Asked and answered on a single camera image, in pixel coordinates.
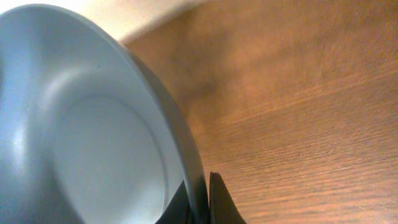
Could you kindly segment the dark blue plate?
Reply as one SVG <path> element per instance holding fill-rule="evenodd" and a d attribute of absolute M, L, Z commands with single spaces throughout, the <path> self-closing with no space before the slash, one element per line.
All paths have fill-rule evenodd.
<path fill-rule="evenodd" d="M 192 134 L 145 64 L 68 9 L 1 14 L 2 223 L 156 223 L 182 182 L 206 223 Z"/>

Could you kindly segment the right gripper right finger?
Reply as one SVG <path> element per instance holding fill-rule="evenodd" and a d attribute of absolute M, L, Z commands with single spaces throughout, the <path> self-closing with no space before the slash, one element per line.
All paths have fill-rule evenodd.
<path fill-rule="evenodd" d="M 246 224 L 219 173 L 210 173 L 210 223 Z"/>

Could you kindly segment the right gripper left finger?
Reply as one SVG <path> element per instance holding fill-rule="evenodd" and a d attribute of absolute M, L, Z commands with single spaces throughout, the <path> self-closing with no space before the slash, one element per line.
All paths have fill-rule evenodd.
<path fill-rule="evenodd" d="M 191 224 L 192 216 L 184 182 L 180 184 L 156 224 Z"/>

